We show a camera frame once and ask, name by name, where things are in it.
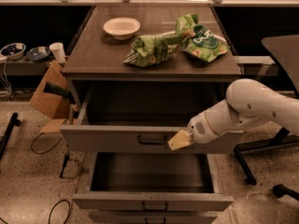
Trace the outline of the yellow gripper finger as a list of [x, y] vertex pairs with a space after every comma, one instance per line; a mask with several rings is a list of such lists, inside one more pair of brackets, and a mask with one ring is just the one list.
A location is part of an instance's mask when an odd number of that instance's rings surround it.
[[192, 132], [187, 130], [180, 130], [168, 141], [168, 145], [171, 150], [178, 150], [192, 144]]

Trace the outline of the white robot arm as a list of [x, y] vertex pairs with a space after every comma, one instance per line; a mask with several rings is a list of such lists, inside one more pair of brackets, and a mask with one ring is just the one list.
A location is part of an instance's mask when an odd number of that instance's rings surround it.
[[171, 150], [208, 144], [234, 131], [273, 121], [299, 135], [299, 100], [279, 94], [253, 79], [234, 81], [225, 98], [190, 119], [169, 141]]

